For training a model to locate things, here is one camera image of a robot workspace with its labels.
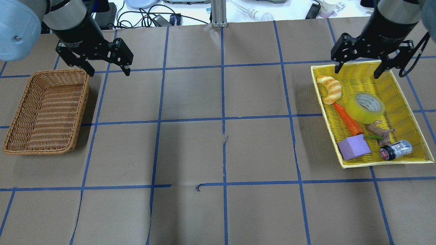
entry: toy carrot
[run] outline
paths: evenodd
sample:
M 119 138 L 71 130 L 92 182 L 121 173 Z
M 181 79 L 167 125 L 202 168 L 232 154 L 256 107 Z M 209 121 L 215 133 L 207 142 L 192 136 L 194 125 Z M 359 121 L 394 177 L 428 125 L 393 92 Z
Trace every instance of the toy carrot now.
M 356 136 L 358 134 L 363 134 L 363 128 L 360 127 L 359 123 L 356 122 L 354 119 L 350 117 L 350 115 L 345 111 L 345 108 L 339 105 L 338 103 L 333 103 L 334 108 L 339 113 L 339 115 L 342 118 L 342 121 L 344 121 L 345 125 L 348 128 L 348 131 L 350 131 L 352 136 Z

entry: robotic arm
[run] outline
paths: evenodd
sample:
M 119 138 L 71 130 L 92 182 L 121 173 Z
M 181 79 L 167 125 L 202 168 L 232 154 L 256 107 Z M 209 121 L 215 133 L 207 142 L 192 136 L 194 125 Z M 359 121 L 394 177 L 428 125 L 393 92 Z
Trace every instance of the robotic arm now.
M 67 65 L 76 65 L 93 76 L 95 70 L 87 60 L 105 60 L 130 75 L 133 53 L 121 38 L 112 42 L 104 39 L 81 0 L 0 0 L 0 3 L 0 59 L 15 61 L 29 55 L 44 20 L 59 38 L 56 51 Z
M 403 71 L 419 47 L 422 45 L 423 50 L 430 35 L 433 39 L 436 38 L 435 10 L 436 0 L 381 0 L 360 36 L 354 38 L 343 33 L 332 48 L 331 59 L 338 62 L 335 73 L 341 70 L 345 62 L 364 57 L 381 59 L 381 64 L 374 71 L 375 78 L 391 68 L 399 68 L 400 76 L 405 76 L 411 69 L 406 73 Z M 421 16 L 429 32 L 415 47 L 413 41 L 404 39 Z M 388 55 L 397 50 L 398 55 L 389 58 Z

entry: white plastic cup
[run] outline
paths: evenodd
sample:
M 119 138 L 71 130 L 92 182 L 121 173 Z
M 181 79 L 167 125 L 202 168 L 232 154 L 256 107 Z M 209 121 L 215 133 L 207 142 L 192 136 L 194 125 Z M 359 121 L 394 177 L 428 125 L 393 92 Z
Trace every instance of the white plastic cup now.
M 338 0 L 323 0 L 321 3 L 320 16 L 322 18 L 330 17 L 338 3 Z

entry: tape roll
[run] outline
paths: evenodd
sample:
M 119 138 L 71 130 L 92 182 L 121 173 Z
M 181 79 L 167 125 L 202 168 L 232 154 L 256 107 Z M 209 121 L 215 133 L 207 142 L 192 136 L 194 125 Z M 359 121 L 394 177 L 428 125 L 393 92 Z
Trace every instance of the tape roll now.
M 370 93 L 355 92 L 345 104 L 345 110 L 359 123 L 371 124 L 385 112 L 385 105 Z

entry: metal frame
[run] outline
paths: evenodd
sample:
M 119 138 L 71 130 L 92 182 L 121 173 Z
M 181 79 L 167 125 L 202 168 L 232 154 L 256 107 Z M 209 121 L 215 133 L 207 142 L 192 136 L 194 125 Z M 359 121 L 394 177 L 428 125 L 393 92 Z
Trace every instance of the metal frame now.
M 227 27 L 225 0 L 211 0 L 212 27 Z

